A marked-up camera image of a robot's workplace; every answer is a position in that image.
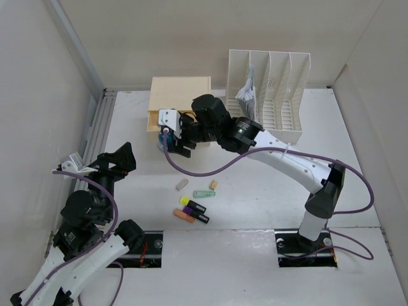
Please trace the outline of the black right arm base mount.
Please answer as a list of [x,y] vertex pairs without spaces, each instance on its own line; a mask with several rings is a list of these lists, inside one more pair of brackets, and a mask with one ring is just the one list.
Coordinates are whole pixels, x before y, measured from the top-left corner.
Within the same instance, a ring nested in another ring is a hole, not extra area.
[[280,268],[337,267],[327,231],[322,231],[315,242],[300,236],[297,230],[275,231],[275,244]]

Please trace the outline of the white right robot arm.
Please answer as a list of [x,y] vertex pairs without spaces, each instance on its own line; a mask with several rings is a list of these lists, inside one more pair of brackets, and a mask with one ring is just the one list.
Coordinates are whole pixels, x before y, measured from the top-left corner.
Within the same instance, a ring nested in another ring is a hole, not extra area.
[[344,185],[345,166],[292,150],[261,124],[231,116],[224,103],[211,94],[193,99],[191,108],[193,116],[175,109],[159,112],[166,151],[189,158],[197,144],[216,142],[228,152],[259,161],[297,181],[308,190],[309,197],[295,243],[303,251],[315,247],[324,224],[333,216]]

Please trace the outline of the blue ink bottle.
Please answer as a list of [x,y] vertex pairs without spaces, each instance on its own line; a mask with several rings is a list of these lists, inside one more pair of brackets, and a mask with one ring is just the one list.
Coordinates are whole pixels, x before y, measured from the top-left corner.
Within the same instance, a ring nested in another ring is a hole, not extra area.
[[166,136],[164,136],[163,131],[160,131],[158,134],[158,142],[157,142],[157,146],[159,147],[160,150],[164,150],[164,143],[166,143],[166,147],[167,150],[170,151],[172,145],[173,145],[173,141],[174,141],[174,135],[173,135],[173,131],[169,130],[166,134]]

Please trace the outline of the small grey metal block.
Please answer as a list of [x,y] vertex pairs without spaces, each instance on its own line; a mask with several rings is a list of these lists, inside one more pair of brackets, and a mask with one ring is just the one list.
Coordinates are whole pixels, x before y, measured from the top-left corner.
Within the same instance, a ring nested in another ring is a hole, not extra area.
[[176,185],[176,190],[181,191],[183,188],[185,188],[186,185],[188,185],[189,181],[187,179],[181,180],[177,185]]

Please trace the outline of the small tan eraser block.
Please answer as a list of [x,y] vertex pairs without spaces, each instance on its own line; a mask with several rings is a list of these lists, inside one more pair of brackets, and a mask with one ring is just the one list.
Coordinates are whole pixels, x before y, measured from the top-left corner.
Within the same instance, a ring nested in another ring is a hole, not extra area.
[[215,189],[217,187],[217,185],[218,185],[218,182],[213,180],[213,181],[211,181],[211,183],[209,185],[209,188],[210,189]]

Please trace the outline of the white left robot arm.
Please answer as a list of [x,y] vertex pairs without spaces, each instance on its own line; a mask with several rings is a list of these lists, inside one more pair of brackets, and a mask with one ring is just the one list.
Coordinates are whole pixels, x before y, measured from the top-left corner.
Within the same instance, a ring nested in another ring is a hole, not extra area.
[[84,166],[71,154],[54,175],[87,183],[71,193],[48,256],[30,285],[11,296],[12,305],[72,305],[84,287],[120,256],[141,249],[145,233],[133,220],[118,221],[115,183],[136,170],[132,146],[101,153]]

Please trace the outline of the grey setup guide booklet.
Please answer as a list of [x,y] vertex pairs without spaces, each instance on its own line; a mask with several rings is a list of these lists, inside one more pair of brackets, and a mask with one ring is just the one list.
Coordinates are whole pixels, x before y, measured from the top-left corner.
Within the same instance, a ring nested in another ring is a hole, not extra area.
[[256,101],[256,87],[254,85],[254,66],[249,66],[245,85],[238,91],[235,99],[243,114],[250,120],[258,120],[258,104]]

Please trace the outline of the cream wooden drawer cabinet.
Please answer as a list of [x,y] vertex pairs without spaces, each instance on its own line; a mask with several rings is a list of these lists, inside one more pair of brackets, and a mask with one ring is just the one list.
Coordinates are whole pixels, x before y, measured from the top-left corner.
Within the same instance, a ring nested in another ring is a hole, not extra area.
[[147,134],[150,141],[155,144],[158,142],[160,109],[174,108],[181,112],[192,112],[193,99],[210,93],[210,76],[153,77],[147,110]]

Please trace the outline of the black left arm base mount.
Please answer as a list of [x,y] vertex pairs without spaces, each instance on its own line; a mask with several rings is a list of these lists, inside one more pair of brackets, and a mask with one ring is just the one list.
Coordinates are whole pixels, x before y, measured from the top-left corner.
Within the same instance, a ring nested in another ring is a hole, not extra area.
[[115,261],[123,268],[161,268],[163,232],[147,231],[138,249],[130,249]]

